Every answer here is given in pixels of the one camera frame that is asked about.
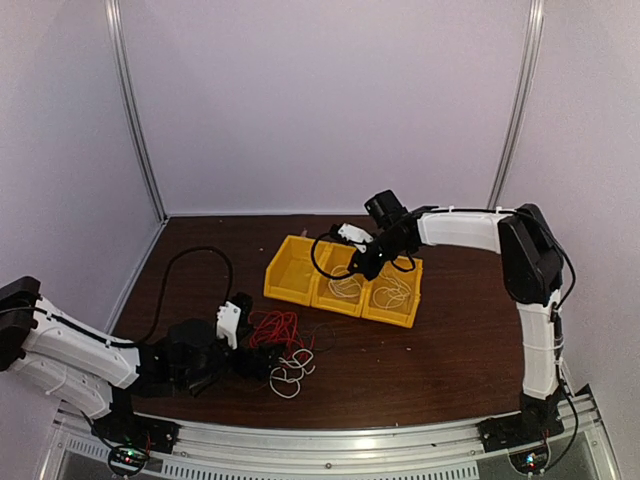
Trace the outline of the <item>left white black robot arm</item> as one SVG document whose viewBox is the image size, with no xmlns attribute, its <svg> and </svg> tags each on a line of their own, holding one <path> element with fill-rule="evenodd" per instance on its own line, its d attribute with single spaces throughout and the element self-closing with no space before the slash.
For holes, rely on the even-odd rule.
<svg viewBox="0 0 640 480">
<path fill-rule="evenodd" d="M 1 368 L 73 404 L 123 444 L 144 433 L 138 415 L 120 399 L 198 395 L 225 373 L 264 379 L 282 350 L 251 348 L 251 299 L 238 294 L 219 307 L 214 322 L 191 318 L 154 343 L 127 341 L 68 315 L 24 276 L 1 288 Z"/>
</svg>

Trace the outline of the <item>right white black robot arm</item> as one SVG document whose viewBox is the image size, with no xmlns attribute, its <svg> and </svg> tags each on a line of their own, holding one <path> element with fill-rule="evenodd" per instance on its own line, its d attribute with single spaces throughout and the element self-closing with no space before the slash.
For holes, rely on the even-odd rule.
<svg viewBox="0 0 640 480">
<path fill-rule="evenodd" d="M 342 224 L 336 235 L 355 252 L 348 270 L 367 280 L 383 267 L 422 247 L 452 246 L 484 250 L 501 258 L 503 282 L 518 310 L 524 350 L 521 412 L 512 430 L 519 440 L 535 440 L 551 424 L 561 388 L 558 368 L 562 340 L 564 252 L 540 208 L 526 203 L 494 210 L 423 206 L 404 207 L 390 191 L 365 204 L 377 230 Z"/>
</svg>

